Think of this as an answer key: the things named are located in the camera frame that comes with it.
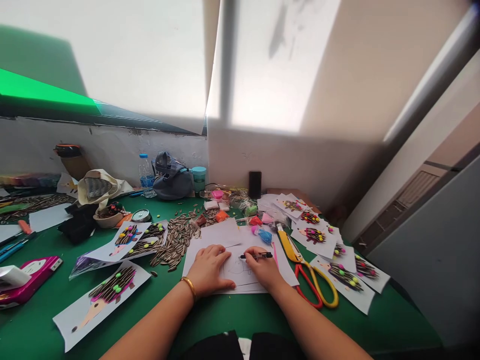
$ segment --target red scissors handle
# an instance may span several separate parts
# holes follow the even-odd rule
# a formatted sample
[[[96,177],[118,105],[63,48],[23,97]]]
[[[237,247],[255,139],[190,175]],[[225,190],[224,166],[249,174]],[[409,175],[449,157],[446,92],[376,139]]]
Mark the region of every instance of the red scissors handle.
[[[298,279],[299,278],[299,272],[303,275],[303,277],[305,278],[306,282],[308,283],[308,285],[310,286],[310,289],[313,291],[313,293],[315,294],[316,296],[316,299],[318,300],[318,303],[314,304],[312,302],[310,302],[310,300],[308,300],[304,293],[302,292],[302,290],[300,290],[300,286],[296,286],[296,290],[298,291],[298,293],[300,294],[300,296],[302,298],[304,298],[306,300],[307,303],[309,303],[310,305],[312,305],[315,309],[321,309],[322,306],[324,305],[324,303],[322,302],[322,299],[320,298],[320,295],[317,291],[317,289],[315,288],[315,286],[312,284],[312,282],[310,281],[309,277],[307,276],[307,274],[305,273],[303,267],[302,267],[302,264],[296,264],[295,265],[295,276],[296,278]]]

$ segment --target person's left hand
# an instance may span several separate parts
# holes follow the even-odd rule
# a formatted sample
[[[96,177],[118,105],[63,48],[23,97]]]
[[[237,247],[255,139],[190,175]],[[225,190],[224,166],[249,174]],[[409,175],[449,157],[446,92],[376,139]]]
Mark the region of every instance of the person's left hand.
[[[220,278],[220,267],[230,255],[232,253],[225,251],[222,245],[210,245],[198,251],[186,276],[195,287],[197,298],[206,297],[217,290],[235,289],[232,280]]]

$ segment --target yellow scissors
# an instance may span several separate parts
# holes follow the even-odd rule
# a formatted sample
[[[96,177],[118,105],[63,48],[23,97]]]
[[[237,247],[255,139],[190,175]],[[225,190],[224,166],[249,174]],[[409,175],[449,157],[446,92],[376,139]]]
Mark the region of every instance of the yellow scissors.
[[[282,225],[280,223],[277,223],[276,225],[277,229],[278,229],[278,236],[280,237],[280,241],[281,241],[281,244],[283,245],[283,248],[285,249],[285,253],[286,253],[286,256],[291,260],[293,261],[294,263],[296,263],[295,265],[295,276],[299,277],[299,273],[301,273],[303,275],[303,277],[305,278],[306,282],[308,283],[308,285],[310,286],[310,288],[312,289],[313,293],[315,294],[317,300],[318,300],[318,303],[312,303],[310,302],[306,297],[305,295],[302,293],[302,290],[300,290],[300,286],[296,286],[296,290],[298,291],[298,293],[301,295],[302,298],[304,298],[310,305],[312,305],[314,308],[316,309],[321,309],[323,304],[325,304],[325,306],[329,309],[333,309],[333,308],[336,308],[338,305],[339,305],[339,294],[337,292],[337,289],[335,288],[335,286],[332,284],[332,282],[330,281],[330,279],[328,277],[326,277],[320,270],[318,270],[316,267],[312,267],[305,259],[304,257],[302,256],[302,254],[300,253],[299,249],[297,248],[297,246],[294,244],[294,242],[292,241],[292,239],[290,238],[290,236],[287,235],[287,233],[284,231]],[[310,281],[310,279],[308,278],[307,274],[305,273],[305,271],[303,270],[302,268],[302,265],[305,265],[308,270],[310,270],[310,275],[311,275],[311,278],[313,279],[313,283],[315,285],[312,284],[312,282]],[[330,286],[331,288],[331,291],[333,292],[333,301],[332,302],[327,302],[322,294],[322,291],[320,290],[320,286],[319,286],[319,283],[317,281],[317,277],[315,275],[315,272],[317,272],[322,278],[325,279],[325,281],[328,283],[328,285]]]

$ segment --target gold bracelet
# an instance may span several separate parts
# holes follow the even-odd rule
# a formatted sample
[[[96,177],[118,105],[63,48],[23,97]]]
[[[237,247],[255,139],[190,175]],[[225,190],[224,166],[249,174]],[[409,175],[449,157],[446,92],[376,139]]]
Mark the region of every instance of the gold bracelet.
[[[184,276],[180,279],[180,281],[182,281],[182,280],[184,280],[188,284],[188,286],[190,287],[191,293],[193,295],[193,302],[196,302],[197,301],[197,294],[195,293],[195,286],[192,284],[192,281],[186,276]]]

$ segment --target canvas bag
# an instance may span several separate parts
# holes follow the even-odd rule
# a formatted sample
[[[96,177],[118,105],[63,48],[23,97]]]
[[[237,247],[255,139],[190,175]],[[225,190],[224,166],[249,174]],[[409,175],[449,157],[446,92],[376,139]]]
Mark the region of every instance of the canvas bag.
[[[159,151],[152,160],[156,174],[153,190],[162,200],[177,200],[189,196],[194,190],[192,173],[168,151]]]
[[[77,188],[80,205],[98,204],[98,210],[104,209],[109,199],[134,191],[126,180],[116,179],[103,169],[87,172]]]

